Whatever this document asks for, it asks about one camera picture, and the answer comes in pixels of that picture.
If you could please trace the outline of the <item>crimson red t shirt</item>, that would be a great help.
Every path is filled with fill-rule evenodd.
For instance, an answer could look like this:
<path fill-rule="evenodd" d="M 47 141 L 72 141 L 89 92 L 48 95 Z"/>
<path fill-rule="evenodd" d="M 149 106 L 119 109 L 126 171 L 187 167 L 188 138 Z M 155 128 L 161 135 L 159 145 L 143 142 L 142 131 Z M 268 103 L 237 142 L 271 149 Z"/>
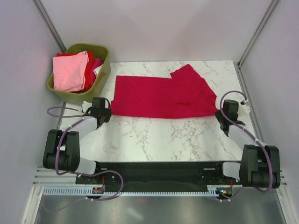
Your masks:
<path fill-rule="evenodd" d="M 117 76 L 113 115 L 184 119 L 213 116 L 216 94 L 206 80 L 187 64 L 170 78 Z"/>

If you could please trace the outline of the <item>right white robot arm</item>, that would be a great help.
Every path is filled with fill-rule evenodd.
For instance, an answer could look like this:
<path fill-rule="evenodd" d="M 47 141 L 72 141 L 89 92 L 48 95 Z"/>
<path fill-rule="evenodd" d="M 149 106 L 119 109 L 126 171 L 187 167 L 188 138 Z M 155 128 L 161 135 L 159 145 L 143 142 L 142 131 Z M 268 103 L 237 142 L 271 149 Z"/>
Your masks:
<path fill-rule="evenodd" d="M 235 100 L 224 100 L 222 109 L 215 112 L 221 130 L 242 150 L 242 158 L 237 162 L 223 162 L 222 167 L 214 171 L 214 178 L 221 184 L 233 178 L 244 187 L 271 185 L 277 189 L 281 183 L 279 149 L 245 132 L 245 124 L 238 119 L 240 106 Z"/>

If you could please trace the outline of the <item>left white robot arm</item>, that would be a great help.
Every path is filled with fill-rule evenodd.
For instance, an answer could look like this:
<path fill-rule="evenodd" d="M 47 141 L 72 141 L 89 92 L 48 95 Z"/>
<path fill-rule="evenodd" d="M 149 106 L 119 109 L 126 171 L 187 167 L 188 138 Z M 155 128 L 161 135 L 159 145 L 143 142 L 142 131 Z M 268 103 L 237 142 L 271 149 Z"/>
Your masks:
<path fill-rule="evenodd" d="M 43 167 L 56 171 L 57 175 L 73 173 L 86 175 L 91 183 L 99 183 L 103 173 L 96 168 L 96 162 L 80 155 L 80 141 L 91 132 L 109 122 L 112 110 L 106 98 L 94 97 L 90 106 L 82 104 L 78 121 L 64 130 L 48 132 L 43 155 Z"/>

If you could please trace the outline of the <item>olive green basket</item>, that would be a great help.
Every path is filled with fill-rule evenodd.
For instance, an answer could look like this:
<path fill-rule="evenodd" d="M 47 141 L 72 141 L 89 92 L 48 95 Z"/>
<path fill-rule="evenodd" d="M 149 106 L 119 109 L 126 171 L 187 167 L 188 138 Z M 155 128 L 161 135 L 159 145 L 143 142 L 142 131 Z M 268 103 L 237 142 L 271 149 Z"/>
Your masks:
<path fill-rule="evenodd" d="M 92 52 L 96 59 L 100 59 L 103 62 L 100 73 L 96 77 L 94 84 L 89 90 L 83 93 L 71 93 L 54 90 L 53 74 L 49 76 L 46 82 L 48 89 L 58 95 L 66 103 L 80 105 L 83 103 L 83 101 L 92 102 L 93 97 L 100 96 L 110 75 L 111 66 L 109 61 L 109 50 L 106 47 L 87 43 L 76 43 L 71 45 L 67 49 L 66 53 L 79 53 L 84 50 Z"/>

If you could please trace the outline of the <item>white cloth in basket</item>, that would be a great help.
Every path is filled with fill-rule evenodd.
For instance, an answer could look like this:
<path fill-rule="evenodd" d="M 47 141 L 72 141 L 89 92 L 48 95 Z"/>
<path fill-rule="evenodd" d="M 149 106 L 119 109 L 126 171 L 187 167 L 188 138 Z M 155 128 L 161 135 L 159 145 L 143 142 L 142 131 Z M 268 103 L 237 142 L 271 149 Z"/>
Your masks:
<path fill-rule="evenodd" d="M 95 69 L 93 70 L 94 74 L 95 74 L 96 76 L 98 76 L 101 69 L 102 69 L 102 65 L 101 65 L 101 66 L 98 66 L 97 68 L 95 68 Z"/>

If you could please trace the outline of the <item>magenta shirt in basket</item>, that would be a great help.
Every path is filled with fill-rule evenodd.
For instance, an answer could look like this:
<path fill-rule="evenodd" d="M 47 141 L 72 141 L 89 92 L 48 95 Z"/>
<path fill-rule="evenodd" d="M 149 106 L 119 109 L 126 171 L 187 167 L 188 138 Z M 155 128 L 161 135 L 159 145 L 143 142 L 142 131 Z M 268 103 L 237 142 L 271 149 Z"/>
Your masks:
<path fill-rule="evenodd" d="M 95 58 L 95 59 L 94 59 L 94 64 L 93 64 L 93 67 L 92 67 L 92 71 L 93 71 L 95 68 L 97 68 L 98 66 L 101 66 L 101 65 L 103 65 L 103 62 L 102 62 L 100 59 Z"/>

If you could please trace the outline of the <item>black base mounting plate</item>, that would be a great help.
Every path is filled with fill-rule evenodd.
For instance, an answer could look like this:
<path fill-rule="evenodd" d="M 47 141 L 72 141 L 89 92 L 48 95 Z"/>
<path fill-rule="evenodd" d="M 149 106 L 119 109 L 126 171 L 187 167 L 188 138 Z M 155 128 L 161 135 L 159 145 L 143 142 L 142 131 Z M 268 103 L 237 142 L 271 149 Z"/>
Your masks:
<path fill-rule="evenodd" d="M 209 185 L 240 185 L 222 172 L 222 161 L 97 162 L 96 177 L 81 176 L 76 184 L 104 184 L 110 192 L 204 191 Z"/>

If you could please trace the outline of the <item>right aluminium frame post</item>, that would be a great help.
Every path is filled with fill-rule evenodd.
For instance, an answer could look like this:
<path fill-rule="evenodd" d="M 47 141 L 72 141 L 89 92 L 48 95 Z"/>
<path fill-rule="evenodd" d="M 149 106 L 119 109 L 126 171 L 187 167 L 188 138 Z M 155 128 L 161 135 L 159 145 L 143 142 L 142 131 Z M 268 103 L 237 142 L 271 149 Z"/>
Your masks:
<path fill-rule="evenodd" d="M 258 40 L 260 34 L 264 30 L 267 22 L 269 21 L 270 17 L 272 16 L 274 10 L 276 9 L 277 5 L 279 4 L 280 0 L 271 0 L 270 4 L 268 5 L 266 11 L 264 12 L 257 28 L 255 29 L 252 37 L 249 40 L 244 52 L 242 53 L 240 59 L 236 63 L 238 69 L 241 69 L 242 65 L 244 64 L 245 60 L 247 59 L 251 49 L 253 48 L 254 44 Z"/>

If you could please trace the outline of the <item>aluminium frame post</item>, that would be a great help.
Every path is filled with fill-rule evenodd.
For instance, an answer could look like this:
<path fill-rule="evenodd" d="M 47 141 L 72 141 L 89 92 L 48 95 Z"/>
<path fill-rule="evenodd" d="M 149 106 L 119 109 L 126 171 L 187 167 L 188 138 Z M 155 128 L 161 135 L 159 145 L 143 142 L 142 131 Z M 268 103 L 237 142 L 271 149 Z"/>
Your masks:
<path fill-rule="evenodd" d="M 61 52 L 66 51 L 66 47 L 60 37 L 60 35 L 57 32 L 57 29 L 55 28 L 50 16 L 48 15 L 43 3 L 41 0 L 32 0 L 33 4 L 37 8 L 38 13 L 40 14 L 42 20 L 44 21 L 46 27 L 48 28 L 49 32 L 51 33 L 54 41 L 58 45 Z"/>
<path fill-rule="evenodd" d="M 244 52 L 242 53 L 240 59 L 236 63 L 238 69 L 241 69 L 242 65 L 244 64 L 245 60 L 247 59 L 251 49 L 253 48 L 254 44 L 258 40 L 260 34 L 264 30 L 267 22 L 269 21 L 270 17 L 272 16 L 274 10 L 276 9 L 277 5 L 279 4 L 280 0 L 271 0 L 270 4 L 268 5 L 266 11 L 264 12 L 257 28 L 255 29 L 252 37 L 249 40 Z"/>

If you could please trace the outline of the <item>aluminium extrusion rail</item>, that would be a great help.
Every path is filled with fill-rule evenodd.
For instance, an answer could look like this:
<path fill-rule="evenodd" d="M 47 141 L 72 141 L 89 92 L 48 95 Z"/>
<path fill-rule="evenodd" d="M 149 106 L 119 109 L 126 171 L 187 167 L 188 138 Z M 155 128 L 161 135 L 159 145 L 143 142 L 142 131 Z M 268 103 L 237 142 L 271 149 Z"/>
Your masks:
<path fill-rule="evenodd" d="M 54 170 L 38 168 L 33 186 L 72 186 L 75 185 L 76 175 L 57 175 Z"/>

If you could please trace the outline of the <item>left aluminium frame post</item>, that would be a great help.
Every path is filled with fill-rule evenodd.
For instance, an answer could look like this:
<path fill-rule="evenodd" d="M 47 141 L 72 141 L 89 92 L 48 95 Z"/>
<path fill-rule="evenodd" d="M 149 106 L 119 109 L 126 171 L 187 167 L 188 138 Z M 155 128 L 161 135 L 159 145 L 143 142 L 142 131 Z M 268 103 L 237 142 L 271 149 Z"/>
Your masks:
<path fill-rule="evenodd" d="M 58 45 L 61 52 L 66 51 L 66 47 L 60 37 L 60 35 L 57 32 L 57 29 L 55 28 L 50 16 L 48 15 L 43 3 L 41 0 L 32 0 L 33 4 L 37 8 L 38 13 L 40 14 L 42 20 L 44 21 L 46 27 L 48 28 L 49 32 L 51 33 L 54 41 Z"/>

